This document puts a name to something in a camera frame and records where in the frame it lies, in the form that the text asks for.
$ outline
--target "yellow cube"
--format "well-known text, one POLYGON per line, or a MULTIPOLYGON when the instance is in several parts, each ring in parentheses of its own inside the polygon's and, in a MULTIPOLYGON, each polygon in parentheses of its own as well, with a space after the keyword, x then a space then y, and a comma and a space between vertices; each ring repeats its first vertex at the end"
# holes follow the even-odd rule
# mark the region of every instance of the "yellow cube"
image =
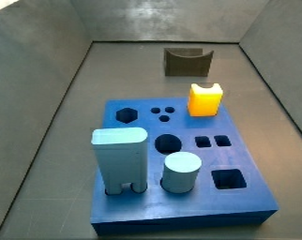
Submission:
POLYGON ((214 116, 222 97, 222 89, 217 83, 210 88, 190 85, 188 111, 190 116, 214 116))

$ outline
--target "blue board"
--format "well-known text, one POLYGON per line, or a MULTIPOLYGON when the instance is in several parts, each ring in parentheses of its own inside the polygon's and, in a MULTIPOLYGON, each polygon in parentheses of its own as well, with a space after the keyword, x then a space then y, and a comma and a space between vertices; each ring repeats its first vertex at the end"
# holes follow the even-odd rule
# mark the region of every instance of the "blue board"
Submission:
POLYGON ((278 209, 225 107, 214 117, 190 117, 186 103, 185 97, 107 101, 102 128, 149 133, 148 189, 137 194, 125 185, 107 196, 97 172, 90 224, 98 235, 260 224, 278 209), (160 186, 164 159, 174 151, 202 160, 194 187, 182 194, 160 186))

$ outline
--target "small square hole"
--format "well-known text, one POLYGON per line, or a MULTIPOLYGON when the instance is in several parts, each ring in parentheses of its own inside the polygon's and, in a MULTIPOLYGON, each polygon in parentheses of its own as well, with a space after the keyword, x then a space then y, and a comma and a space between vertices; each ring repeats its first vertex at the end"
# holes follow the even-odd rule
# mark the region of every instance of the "small square hole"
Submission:
POLYGON ((214 170, 210 172, 217 189, 245 188, 246 183, 242 173, 237 169, 214 170))
POLYGON ((210 147, 210 140, 206 136, 194 137, 197 147, 210 147))
POLYGON ((225 135, 214 136, 214 143, 217 146, 230 146, 229 138, 225 135))

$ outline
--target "white cylinder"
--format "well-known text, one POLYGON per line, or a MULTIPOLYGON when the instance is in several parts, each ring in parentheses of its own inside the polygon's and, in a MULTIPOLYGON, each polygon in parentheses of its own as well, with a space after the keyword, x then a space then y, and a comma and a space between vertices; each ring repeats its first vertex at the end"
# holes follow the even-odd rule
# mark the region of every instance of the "white cylinder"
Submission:
POLYGON ((192 190, 196 175, 201 167, 201 159, 196 154, 176 152, 165 157, 161 187, 172 193, 192 190))

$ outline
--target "hole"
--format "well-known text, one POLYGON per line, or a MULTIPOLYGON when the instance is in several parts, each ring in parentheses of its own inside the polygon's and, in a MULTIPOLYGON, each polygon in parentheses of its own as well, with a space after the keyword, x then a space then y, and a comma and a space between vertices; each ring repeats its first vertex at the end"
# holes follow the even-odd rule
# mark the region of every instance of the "hole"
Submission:
POLYGON ((174 108, 173 107, 166 107, 165 112, 166 113, 174 113, 174 108))
POLYGON ((169 118, 166 115, 161 115, 161 116, 158 117, 158 120, 160 120, 161 122, 168 122, 168 121, 170 120, 170 118, 169 118))
POLYGON ((164 134, 154 140, 154 149, 164 155, 172 154, 181 150, 181 141, 176 136, 164 134))
POLYGON ((158 108, 150 108, 150 112, 154 113, 154 114, 158 114, 160 113, 160 109, 158 108))
POLYGON ((246 183, 242 173, 237 169, 216 170, 210 172, 217 189, 245 188, 246 183))
POLYGON ((197 147, 210 147, 210 141, 206 136, 194 137, 194 143, 197 147))
POLYGON ((137 110, 125 108, 115 112, 115 120, 121 123, 130 123, 137 119, 137 110))
POLYGON ((217 146, 230 146, 229 138, 224 135, 214 136, 214 143, 217 146))

